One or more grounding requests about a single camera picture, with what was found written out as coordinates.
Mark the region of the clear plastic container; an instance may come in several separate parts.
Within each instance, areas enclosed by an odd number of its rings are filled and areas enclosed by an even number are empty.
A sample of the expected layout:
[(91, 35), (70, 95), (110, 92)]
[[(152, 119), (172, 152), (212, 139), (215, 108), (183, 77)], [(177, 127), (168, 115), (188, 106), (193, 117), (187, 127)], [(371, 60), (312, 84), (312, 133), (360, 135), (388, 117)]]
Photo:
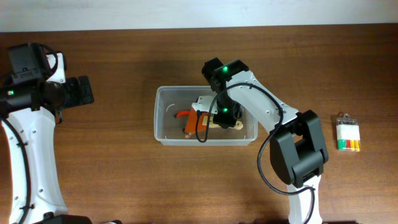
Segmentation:
[(209, 86), (161, 86), (157, 90), (154, 109), (154, 136), (165, 146), (247, 146), (258, 136), (258, 121), (247, 110), (239, 118), (243, 128), (209, 129), (208, 139), (201, 143), (193, 135), (185, 137), (188, 116), (176, 118), (180, 111), (189, 111), (199, 96), (216, 93)]

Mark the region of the clear pack of coloured markers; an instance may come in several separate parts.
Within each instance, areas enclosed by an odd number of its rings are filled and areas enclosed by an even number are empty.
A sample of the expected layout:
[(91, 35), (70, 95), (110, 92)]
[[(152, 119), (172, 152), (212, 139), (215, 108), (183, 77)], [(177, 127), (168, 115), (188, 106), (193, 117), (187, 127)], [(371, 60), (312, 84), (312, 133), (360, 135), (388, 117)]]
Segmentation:
[(339, 151), (359, 152), (361, 150), (361, 138), (357, 119), (349, 114), (343, 114), (336, 118), (336, 142)]

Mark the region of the red scraper wooden handle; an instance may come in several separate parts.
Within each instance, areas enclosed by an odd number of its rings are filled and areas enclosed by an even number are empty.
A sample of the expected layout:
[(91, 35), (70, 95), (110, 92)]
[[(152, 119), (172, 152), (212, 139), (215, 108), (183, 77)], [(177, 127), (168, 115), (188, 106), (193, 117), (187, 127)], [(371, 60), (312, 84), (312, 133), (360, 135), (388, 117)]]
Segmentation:
[(199, 118), (197, 118), (197, 113), (193, 110), (190, 110), (189, 116), (183, 116), (181, 118), (187, 117), (187, 123), (183, 128), (183, 132), (185, 133), (193, 133), (195, 134), (197, 131), (200, 133), (205, 131), (206, 128), (220, 128), (219, 124), (215, 124), (213, 122), (213, 116), (210, 118), (210, 124), (207, 125), (208, 113), (203, 113)]

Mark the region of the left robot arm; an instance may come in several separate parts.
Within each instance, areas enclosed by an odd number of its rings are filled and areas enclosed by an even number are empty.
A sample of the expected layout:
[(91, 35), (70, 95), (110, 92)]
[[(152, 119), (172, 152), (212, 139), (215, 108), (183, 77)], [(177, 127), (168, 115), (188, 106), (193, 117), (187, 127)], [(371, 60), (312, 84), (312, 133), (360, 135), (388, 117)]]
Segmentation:
[(87, 76), (65, 76), (65, 56), (40, 43), (8, 49), (13, 71), (1, 86), (1, 126), (11, 158), (10, 223), (90, 223), (71, 215), (60, 190), (54, 132), (62, 111), (94, 102)]

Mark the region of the orange socket bit rail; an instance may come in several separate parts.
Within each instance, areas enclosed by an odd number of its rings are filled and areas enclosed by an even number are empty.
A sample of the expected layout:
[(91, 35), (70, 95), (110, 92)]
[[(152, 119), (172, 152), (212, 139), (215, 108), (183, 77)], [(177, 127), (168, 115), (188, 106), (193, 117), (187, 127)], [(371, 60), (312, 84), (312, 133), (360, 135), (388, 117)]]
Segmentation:
[(193, 136), (193, 133), (185, 133), (185, 139), (190, 139)]

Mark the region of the red handled cutting pliers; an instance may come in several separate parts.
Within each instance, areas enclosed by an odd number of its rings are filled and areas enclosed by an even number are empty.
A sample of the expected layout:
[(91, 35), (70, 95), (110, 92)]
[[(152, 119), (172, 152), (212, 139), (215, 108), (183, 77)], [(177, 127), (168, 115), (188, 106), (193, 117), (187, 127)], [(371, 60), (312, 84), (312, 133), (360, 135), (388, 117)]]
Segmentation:
[(189, 116), (190, 115), (190, 111), (189, 110), (183, 110), (183, 111), (179, 111), (174, 115), (174, 118), (181, 118), (183, 116)]

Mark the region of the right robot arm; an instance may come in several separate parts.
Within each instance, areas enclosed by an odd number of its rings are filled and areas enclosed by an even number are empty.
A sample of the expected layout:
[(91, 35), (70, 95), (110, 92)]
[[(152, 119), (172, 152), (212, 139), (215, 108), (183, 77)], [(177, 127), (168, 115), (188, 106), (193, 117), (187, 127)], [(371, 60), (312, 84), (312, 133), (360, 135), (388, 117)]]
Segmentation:
[(319, 117), (301, 113), (261, 85), (240, 60), (205, 62), (202, 75), (216, 93), (209, 114), (222, 128), (237, 120), (243, 107), (263, 126), (268, 137), (257, 155), (262, 181), (289, 198), (289, 223), (322, 223), (318, 187), (329, 156)]

